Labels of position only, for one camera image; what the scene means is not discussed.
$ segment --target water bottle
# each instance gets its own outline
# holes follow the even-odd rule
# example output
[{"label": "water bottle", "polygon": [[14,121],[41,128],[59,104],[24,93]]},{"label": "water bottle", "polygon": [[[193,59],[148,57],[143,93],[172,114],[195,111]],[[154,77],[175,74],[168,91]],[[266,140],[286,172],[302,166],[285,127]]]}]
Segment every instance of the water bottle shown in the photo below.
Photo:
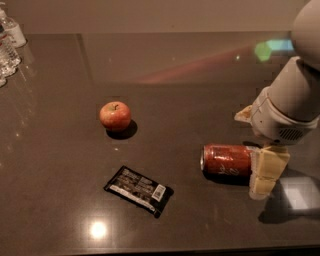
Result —
[{"label": "water bottle", "polygon": [[0,24],[8,34],[13,47],[18,48],[27,43],[24,37],[20,25],[13,19],[7,16],[7,14],[0,8]]},{"label": "water bottle", "polygon": [[0,72],[3,77],[10,76],[16,72],[16,67],[21,59],[11,44],[7,33],[0,25]]}]

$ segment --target white label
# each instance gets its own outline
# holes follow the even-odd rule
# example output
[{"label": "white label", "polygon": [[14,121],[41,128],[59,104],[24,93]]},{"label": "white label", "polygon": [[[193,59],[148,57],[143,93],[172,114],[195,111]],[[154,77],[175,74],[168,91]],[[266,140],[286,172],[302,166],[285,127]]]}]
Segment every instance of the white label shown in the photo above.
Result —
[{"label": "white label", "polygon": [[136,196],[130,194],[128,191],[126,191],[126,190],[124,190],[124,189],[122,189],[122,188],[119,188],[119,187],[117,187],[117,186],[115,186],[115,185],[111,185],[111,186],[110,186],[110,189],[113,190],[113,191],[118,192],[118,193],[121,194],[121,195],[124,195],[124,196],[128,197],[129,199],[131,199],[131,200],[133,200],[133,201],[135,201],[135,202],[137,202],[137,203],[139,203],[139,204],[141,204],[141,205],[143,205],[143,206],[145,206],[145,207],[147,207],[148,209],[150,209],[150,210],[153,211],[153,212],[156,210],[151,204],[143,201],[143,200],[142,200],[141,198],[139,198],[139,197],[136,197]]},{"label": "white label", "polygon": [[19,25],[14,28],[6,29],[6,32],[11,40],[13,47],[20,47],[26,43],[26,39]]},{"label": "white label", "polygon": [[153,192],[152,198],[160,202],[165,190],[166,190],[166,187],[159,184],[155,189],[155,191]]}]

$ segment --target red apple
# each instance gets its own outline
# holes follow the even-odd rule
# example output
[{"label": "red apple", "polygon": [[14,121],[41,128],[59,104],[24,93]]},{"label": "red apple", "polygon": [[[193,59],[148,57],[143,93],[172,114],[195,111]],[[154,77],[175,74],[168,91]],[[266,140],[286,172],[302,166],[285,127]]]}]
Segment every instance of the red apple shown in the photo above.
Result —
[{"label": "red apple", "polygon": [[107,131],[122,132],[131,122],[131,112],[123,102],[113,101],[101,108],[99,118]]}]

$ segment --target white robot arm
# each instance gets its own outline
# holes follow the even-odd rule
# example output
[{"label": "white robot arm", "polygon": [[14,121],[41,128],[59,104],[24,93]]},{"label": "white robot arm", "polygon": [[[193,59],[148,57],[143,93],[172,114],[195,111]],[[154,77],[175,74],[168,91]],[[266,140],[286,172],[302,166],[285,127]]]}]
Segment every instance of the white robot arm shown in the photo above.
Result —
[{"label": "white robot arm", "polygon": [[252,105],[236,114],[247,121],[264,148],[252,155],[250,196],[264,199],[287,165],[288,145],[317,127],[320,115],[320,1],[310,1],[297,16],[291,34],[293,57]]}]

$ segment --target table surface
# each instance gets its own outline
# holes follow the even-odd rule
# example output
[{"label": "table surface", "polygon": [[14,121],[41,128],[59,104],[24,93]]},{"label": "table surface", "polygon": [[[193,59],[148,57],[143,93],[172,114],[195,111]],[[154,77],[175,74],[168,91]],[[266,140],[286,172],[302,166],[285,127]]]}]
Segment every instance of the table surface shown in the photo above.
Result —
[{"label": "table surface", "polygon": [[[266,46],[288,33],[27,38],[23,63],[0,88],[2,256],[320,245],[319,128],[290,146],[266,200],[200,170],[205,144],[259,143],[233,117],[294,56]],[[131,108],[130,136],[99,122],[113,100]],[[103,190],[122,165],[174,190],[160,218]]]}]

